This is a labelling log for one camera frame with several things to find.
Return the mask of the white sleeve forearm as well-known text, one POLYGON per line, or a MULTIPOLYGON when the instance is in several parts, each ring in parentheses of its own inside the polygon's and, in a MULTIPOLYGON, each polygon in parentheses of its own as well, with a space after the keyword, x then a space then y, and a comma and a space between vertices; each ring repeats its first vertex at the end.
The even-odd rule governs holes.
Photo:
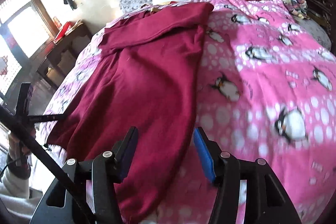
POLYGON ((1 178, 1 200, 18 223, 30 223, 43 194, 29 187, 30 166, 17 166, 13 161, 7 154, 8 166, 1 178))

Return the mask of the person's left hand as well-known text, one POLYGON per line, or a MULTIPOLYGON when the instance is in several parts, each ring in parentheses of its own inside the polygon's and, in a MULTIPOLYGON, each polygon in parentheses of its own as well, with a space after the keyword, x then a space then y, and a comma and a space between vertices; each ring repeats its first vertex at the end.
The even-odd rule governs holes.
POLYGON ((31 154, 31 151, 24 145, 20 146, 21 141, 15 136, 13 132, 9 132, 7 134, 7 138, 9 141, 9 152, 8 155, 12 160, 18 159, 22 154, 24 156, 28 156, 31 154))

